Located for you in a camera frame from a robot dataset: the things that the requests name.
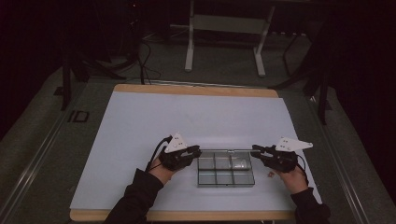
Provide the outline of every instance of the black hand-mounted device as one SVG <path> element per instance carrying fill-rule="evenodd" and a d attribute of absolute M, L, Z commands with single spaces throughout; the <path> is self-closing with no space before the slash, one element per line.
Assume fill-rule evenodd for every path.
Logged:
<path fill-rule="evenodd" d="M 190 166 L 192 161 L 202 154 L 199 146 L 187 147 L 179 134 L 176 134 L 174 137 L 169 136 L 164 138 L 155 148 L 151 160 L 146 167 L 146 172 L 152 169 L 150 167 L 154 161 L 155 155 L 160 146 L 165 142 L 168 143 L 168 146 L 163 147 L 159 159 L 161 165 L 170 171 L 176 171 Z"/>
<path fill-rule="evenodd" d="M 252 148 L 250 155 L 260 159 L 264 166 L 271 169 L 288 173 L 298 165 L 298 157 L 294 151 L 276 151 L 276 146 L 261 147 L 253 145 Z"/>

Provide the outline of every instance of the white bracket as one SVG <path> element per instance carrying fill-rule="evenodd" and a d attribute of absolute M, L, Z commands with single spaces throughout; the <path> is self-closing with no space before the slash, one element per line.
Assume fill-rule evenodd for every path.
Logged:
<path fill-rule="evenodd" d="M 187 148 L 187 144 L 184 142 L 180 133 L 176 133 L 173 136 L 171 142 L 166 147 L 165 152 L 169 153 L 169 152 L 179 151 L 179 150 L 186 149 L 186 148 Z"/>
<path fill-rule="evenodd" d="M 312 143 L 306 143 L 303 141 L 287 138 L 287 137 L 281 137 L 279 142 L 276 145 L 276 151 L 296 151 L 300 149 L 305 149 L 312 147 Z"/>

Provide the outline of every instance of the white board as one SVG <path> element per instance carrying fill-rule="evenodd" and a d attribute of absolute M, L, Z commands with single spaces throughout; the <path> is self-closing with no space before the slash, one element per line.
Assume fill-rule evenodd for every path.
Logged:
<path fill-rule="evenodd" d="M 280 98 L 114 91 L 70 208 L 112 209 L 132 183 L 135 169 L 144 170 L 158 143 L 177 132 L 189 146 L 202 149 L 270 147 L 281 136 L 297 139 Z M 195 160 L 173 176 L 151 210 L 294 210 L 280 178 L 268 177 L 270 169 L 258 159 L 252 158 L 252 166 L 252 188 L 202 189 L 197 188 Z M 321 202 L 307 162 L 306 172 Z"/>

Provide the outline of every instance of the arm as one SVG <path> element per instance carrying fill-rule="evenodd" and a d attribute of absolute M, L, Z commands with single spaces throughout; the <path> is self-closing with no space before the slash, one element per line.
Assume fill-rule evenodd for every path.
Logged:
<path fill-rule="evenodd" d="M 295 218 L 297 223 L 326 224 L 330 223 L 330 209 L 326 204 L 319 204 L 313 195 L 313 189 L 305 182 L 304 172 L 296 167 L 289 173 L 275 171 L 291 193 L 291 198 L 297 205 Z"/>
<path fill-rule="evenodd" d="M 134 181 L 124 196 L 111 210 L 105 224 L 146 223 L 146 213 L 154 204 L 157 193 L 171 179 L 175 172 L 169 171 L 155 160 L 148 173 L 136 169 Z"/>

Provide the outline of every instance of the black sleeve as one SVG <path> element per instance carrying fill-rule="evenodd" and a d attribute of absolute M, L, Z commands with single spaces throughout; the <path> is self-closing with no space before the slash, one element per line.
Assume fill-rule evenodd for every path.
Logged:
<path fill-rule="evenodd" d="M 154 204 L 163 183 L 154 175 L 136 169 L 134 182 L 108 214 L 104 223 L 145 223 L 146 213 Z"/>
<path fill-rule="evenodd" d="M 292 194 L 291 198 L 297 205 L 295 218 L 297 224 L 327 224 L 330 223 L 330 208 L 326 204 L 319 204 L 314 197 L 312 188 L 300 193 Z"/>

